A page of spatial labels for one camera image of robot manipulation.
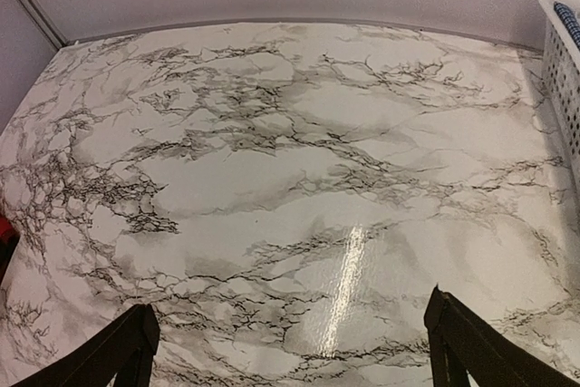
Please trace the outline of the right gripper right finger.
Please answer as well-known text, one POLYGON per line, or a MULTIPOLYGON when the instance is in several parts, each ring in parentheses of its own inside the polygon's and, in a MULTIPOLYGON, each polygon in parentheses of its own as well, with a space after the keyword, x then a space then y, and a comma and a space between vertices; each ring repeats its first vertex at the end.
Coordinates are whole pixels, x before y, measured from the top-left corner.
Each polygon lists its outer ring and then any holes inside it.
POLYGON ((453 294, 434 287, 423 316, 435 386, 576 386, 511 343, 453 294))

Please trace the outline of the red black plaid shirt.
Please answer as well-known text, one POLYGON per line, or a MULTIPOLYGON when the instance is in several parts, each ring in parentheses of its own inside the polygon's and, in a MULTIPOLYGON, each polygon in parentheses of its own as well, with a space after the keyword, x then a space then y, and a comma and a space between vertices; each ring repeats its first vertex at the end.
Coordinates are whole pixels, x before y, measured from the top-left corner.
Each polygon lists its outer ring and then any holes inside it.
POLYGON ((3 282, 6 270, 13 257, 17 244, 20 240, 20 235, 4 217, 0 217, 0 283, 3 282))

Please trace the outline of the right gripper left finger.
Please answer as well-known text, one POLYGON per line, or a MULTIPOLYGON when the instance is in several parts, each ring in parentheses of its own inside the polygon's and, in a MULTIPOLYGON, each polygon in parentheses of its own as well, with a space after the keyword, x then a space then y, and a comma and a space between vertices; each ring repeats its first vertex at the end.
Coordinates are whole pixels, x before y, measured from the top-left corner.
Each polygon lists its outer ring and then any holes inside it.
POLYGON ((151 305, 137 304, 19 386, 148 386, 160 342, 151 305))

